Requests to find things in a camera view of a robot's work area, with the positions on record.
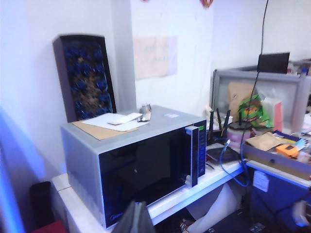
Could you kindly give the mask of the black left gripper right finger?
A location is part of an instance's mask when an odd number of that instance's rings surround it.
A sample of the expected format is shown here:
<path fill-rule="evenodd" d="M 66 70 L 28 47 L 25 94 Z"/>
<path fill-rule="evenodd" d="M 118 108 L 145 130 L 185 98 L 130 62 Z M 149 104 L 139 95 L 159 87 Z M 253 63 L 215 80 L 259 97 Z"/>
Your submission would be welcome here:
<path fill-rule="evenodd" d="M 154 233 L 155 228 L 151 221 L 148 209 L 146 207 L 146 202 L 140 202 L 138 205 L 138 223 L 137 223 L 138 233 Z"/>

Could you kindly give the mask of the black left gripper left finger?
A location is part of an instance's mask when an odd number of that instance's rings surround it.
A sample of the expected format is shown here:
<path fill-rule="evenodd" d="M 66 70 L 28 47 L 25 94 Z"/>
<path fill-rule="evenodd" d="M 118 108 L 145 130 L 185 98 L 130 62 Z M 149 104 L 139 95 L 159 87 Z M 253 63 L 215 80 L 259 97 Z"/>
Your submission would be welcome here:
<path fill-rule="evenodd" d="M 114 227 L 112 233 L 129 233 L 131 231 L 136 207 L 138 207 L 138 203 L 134 201 L 128 205 L 121 219 Z"/>

